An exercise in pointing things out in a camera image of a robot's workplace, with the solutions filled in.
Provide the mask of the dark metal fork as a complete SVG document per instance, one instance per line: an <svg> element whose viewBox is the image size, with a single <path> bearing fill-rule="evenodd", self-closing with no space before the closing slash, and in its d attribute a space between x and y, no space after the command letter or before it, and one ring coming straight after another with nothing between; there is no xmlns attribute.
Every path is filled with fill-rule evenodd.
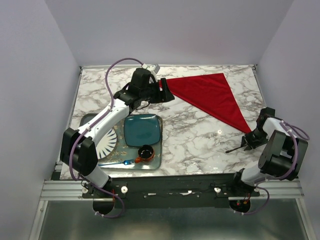
<svg viewBox="0 0 320 240"><path fill-rule="evenodd" d="M239 146L239 147L236 147L234 149L229 149L229 150L225 151L225 153L228 154L228 153L234 152L234 151L239 150L239 149L244 148L244 147L245 146Z"/></svg>

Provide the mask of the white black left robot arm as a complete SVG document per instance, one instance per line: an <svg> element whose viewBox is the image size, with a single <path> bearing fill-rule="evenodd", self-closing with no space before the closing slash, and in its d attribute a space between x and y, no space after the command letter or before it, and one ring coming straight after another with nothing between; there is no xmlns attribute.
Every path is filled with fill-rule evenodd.
<svg viewBox="0 0 320 240"><path fill-rule="evenodd" d="M78 129L64 131L60 150L60 160L68 165L72 174L77 171L94 187L93 191L101 198L111 191L111 177L98 166L96 145L115 124L129 116L141 106L167 103L174 100L165 78L157 79L160 66L143 64L132 74L121 90L111 95L111 102L87 124Z"/></svg>

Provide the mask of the red cloth napkin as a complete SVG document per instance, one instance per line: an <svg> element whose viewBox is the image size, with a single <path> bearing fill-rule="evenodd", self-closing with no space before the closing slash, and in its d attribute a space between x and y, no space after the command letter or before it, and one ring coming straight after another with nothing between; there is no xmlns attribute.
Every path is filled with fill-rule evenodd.
<svg viewBox="0 0 320 240"><path fill-rule="evenodd" d="M166 82L174 96L245 134L251 132L223 73L171 78Z"/></svg>

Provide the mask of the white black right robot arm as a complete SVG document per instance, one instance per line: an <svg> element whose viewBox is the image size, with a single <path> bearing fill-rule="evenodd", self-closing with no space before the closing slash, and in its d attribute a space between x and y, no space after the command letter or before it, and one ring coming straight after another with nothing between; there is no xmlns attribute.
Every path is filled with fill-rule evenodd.
<svg viewBox="0 0 320 240"><path fill-rule="evenodd" d="M230 191L241 196L248 186L255 187L269 180L295 179L304 160L310 136L301 128L276 117L276 110L263 108L256 128L241 138L246 151L265 146L257 165L243 168L234 174Z"/></svg>

